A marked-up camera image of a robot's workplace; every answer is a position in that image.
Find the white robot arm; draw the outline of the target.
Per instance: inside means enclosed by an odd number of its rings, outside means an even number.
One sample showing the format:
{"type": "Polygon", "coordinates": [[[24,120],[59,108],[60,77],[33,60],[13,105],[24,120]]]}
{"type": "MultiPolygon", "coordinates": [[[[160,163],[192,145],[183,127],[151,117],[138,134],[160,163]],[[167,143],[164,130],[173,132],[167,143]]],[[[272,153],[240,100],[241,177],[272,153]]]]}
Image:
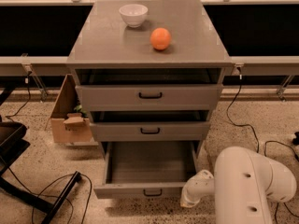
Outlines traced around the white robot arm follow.
{"type": "Polygon", "coordinates": [[[228,147],[212,173],[202,170],[184,185],[180,205],[192,208],[215,196],[216,224],[272,224],[268,202],[285,203],[297,190],[284,164],[243,147],[228,147]]]}

